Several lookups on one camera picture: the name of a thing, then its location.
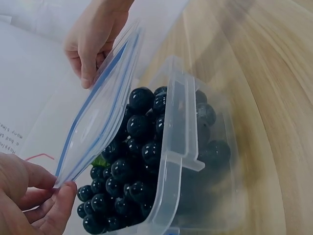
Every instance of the clear plastic container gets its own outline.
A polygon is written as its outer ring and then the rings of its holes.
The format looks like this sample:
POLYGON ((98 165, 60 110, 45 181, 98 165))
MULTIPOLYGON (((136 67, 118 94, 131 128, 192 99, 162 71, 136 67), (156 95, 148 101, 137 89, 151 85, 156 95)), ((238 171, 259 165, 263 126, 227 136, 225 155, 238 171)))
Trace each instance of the clear plastic container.
MULTIPOLYGON (((57 169, 57 187, 64 181, 75 180, 119 129, 140 46, 140 30, 135 27, 129 32, 105 63, 71 127, 57 169)), ((182 230, 215 233, 235 228, 245 210, 229 103, 185 73, 181 60, 174 56, 164 62, 149 88, 154 91, 160 86, 167 86, 167 102, 154 206, 144 222, 106 234, 163 235, 182 230), (223 170, 211 167, 207 159, 198 159, 198 90, 205 93, 217 115, 210 128, 210 139, 224 140, 231 150, 223 170)))

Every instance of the white paper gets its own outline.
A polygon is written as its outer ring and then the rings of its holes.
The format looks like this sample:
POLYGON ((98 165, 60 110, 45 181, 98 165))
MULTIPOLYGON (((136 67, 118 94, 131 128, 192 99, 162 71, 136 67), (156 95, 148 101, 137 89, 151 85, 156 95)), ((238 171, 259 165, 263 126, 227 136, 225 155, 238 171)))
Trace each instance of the white paper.
POLYGON ((0 21, 2 21, 4 23, 10 24, 11 21, 12 21, 12 17, 11 16, 0 15, 0 21))
MULTIPOLYGON (((55 99, 60 86, 68 87, 69 83, 74 83, 76 86, 71 87, 71 92, 77 94, 82 94, 83 89, 78 78, 71 73, 59 44, 5 23, 0 23, 0 35, 0 151, 17 154, 23 159, 42 153, 50 155, 49 149, 42 149, 42 146, 48 145, 47 134, 23 151, 25 143, 29 142, 29 134, 34 126, 40 129, 36 120, 44 115, 43 110, 50 100, 55 99)), ((66 94, 71 93, 63 88, 61 91, 64 94, 56 102, 67 103, 69 98, 66 94)), ((60 119, 60 111, 65 117, 72 118, 63 110, 51 110, 59 116, 59 125, 66 119, 60 119)), ((50 127, 48 134, 51 128, 58 129, 49 125, 49 120, 46 121, 45 126, 50 127)), ((57 141, 49 142, 50 145, 60 148, 57 141)))

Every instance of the wooden table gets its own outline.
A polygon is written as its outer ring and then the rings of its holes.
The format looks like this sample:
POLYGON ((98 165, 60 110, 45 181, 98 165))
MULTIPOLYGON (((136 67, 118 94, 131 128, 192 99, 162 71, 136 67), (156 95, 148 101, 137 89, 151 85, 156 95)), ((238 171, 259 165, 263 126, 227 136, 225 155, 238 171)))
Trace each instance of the wooden table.
POLYGON ((226 234, 313 235, 313 1, 191 0, 143 83, 172 54, 232 104, 246 206, 226 234))

